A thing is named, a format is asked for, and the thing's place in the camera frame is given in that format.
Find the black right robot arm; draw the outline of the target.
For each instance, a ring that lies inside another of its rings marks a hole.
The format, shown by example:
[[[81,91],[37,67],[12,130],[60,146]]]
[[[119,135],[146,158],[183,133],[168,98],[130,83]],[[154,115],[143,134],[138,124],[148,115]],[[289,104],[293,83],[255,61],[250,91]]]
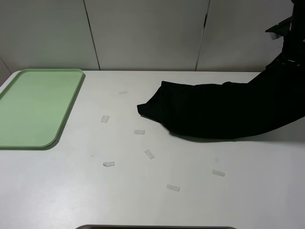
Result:
[[[305,1],[293,0],[290,30],[284,37],[282,54],[297,64],[305,63]]]

